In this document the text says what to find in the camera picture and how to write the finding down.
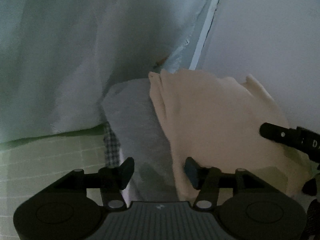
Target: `plaid fabric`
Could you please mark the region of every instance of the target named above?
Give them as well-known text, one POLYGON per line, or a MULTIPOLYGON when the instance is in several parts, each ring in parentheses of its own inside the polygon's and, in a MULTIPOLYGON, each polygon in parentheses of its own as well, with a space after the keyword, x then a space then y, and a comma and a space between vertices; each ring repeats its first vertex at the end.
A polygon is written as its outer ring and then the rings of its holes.
POLYGON ((118 167, 120 164, 120 142, 108 122, 105 123, 103 142, 106 147, 104 151, 106 166, 118 167))
MULTIPOLYGON (((306 195, 317 195, 316 178, 306 182, 303 186, 302 192, 306 195)), ((311 236, 315 236, 313 240, 320 240, 320 202, 316 199, 311 202, 307 212, 307 225, 300 240, 309 240, 311 236)))

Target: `cloth fold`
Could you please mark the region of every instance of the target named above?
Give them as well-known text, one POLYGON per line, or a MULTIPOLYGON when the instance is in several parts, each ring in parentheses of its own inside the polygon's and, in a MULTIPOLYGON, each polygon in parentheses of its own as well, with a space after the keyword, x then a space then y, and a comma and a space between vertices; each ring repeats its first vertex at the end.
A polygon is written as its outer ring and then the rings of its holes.
MULTIPOLYGON (((149 91, 148 78, 119 83, 110 88, 101 106, 121 145, 120 159, 134 158, 127 199, 177 201, 170 144, 158 122, 149 91)), ((112 152, 113 149, 108 155, 111 159, 112 152)))
MULTIPOLYGON (((175 74, 151 72, 149 80, 152 103, 170 142, 181 201, 192 203, 198 194, 183 172, 189 156, 201 166, 215 166, 226 173, 245 168, 289 196, 311 178, 306 154, 259 135, 264 122, 287 128, 289 124, 252 75, 239 84, 231 77, 219 79, 211 73, 181 69, 175 74)), ((219 201, 231 195, 225 192, 219 201)))

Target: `metal screw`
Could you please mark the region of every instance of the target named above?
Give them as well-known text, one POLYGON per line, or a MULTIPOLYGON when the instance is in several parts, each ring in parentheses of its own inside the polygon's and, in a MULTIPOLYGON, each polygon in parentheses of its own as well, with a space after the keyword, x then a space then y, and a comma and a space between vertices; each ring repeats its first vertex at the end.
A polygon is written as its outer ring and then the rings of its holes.
POLYGON ((210 208, 212 206, 212 203, 210 201, 207 201, 207 200, 200 200, 196 203, 196 206, 198 208, 201 208, 201 209, 207 209, 207 208, 210 208))
POLYGON ((111 200, 108 203, 110 208, 121 208, 124 205, 123 201, 121 200, 111 200))

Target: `green tiled floor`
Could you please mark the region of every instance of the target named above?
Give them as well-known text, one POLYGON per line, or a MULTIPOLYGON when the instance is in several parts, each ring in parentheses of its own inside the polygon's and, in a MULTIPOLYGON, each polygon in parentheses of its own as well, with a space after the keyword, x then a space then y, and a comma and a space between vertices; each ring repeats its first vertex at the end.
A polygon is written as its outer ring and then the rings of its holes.
MULTIPOLYGON (((12 216, 30 196, 69 171, 104 166, 103 127, 0 144, 0 240, 17 240, 12 216)), ((89 198, 102 204, 99 189, 89 198)))

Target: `gray towel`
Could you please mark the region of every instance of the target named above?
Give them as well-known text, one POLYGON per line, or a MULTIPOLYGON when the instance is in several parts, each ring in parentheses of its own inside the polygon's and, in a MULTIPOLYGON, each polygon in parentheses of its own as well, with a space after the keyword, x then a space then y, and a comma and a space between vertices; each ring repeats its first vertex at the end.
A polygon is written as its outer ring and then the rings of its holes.
POLYGON ((106 118, 118 137, 124 159, 133 157, 132 177, 142 201, 178 201, 170 145, 152 101, 149 79, 111 87, 102 102, 106 118))

